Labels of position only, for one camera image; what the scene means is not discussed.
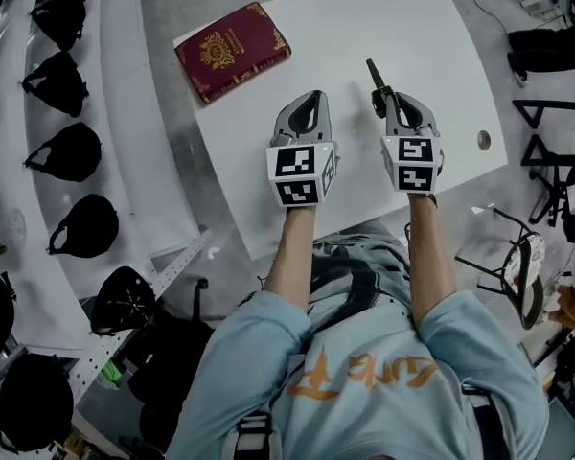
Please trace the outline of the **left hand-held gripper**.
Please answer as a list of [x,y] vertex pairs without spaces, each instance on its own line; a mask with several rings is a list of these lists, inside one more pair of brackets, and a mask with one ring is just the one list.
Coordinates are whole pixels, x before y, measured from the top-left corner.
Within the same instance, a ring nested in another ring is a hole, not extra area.
[[299,140],[290,134],[332,138],[327,94],[312,90],[284,107],[276,121],[280,130],[266,149],[267,177],[283,208],[322,204],[336,175],[339,156],[336,141]]

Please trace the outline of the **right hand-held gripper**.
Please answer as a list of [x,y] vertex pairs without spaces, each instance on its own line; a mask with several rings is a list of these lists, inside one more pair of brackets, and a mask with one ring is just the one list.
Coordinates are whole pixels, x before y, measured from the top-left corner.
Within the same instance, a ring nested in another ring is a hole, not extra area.
[[386,95],[386,136],[380,139],[395,192],[431,195],[445,156],[432,111],[402,92]]

